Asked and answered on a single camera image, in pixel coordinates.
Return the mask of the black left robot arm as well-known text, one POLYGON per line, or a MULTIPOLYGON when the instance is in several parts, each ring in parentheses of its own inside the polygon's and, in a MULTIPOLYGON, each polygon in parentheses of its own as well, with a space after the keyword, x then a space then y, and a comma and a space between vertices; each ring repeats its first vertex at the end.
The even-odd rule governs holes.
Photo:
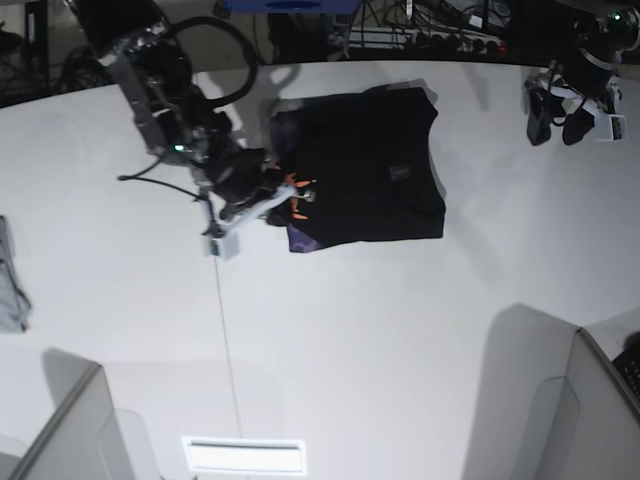
POLYGON ((554 127, 571 146, 590 135, 624 140, 627 118, 617 79, 623 54, 639 48, 637 1, 546 1, 530 27, 529 49, 548 60, 530 75, 526 134, 531 145, 551 138, 554 127))

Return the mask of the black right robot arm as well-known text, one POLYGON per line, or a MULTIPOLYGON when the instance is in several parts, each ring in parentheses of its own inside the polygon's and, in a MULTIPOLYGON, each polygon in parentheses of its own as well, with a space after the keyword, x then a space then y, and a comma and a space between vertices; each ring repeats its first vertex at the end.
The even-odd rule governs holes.
POLYGON ((286 183, 268 168, 267 152, 242 147, 222 110, 252 90, 260 65, 237 28, 206 16, 173 24, 153 1, 71 1, 68 7, 97 61, 121 89, 147 152, 159 164, 189 169, 198 187, 194 199, 221 198, 226 221, 256 212, 262 201, 285 201, 286 183), (228 95, 208 98, 193 80, 178 36, 200 26, 229 34, 241 48, 247 77, 228 95))

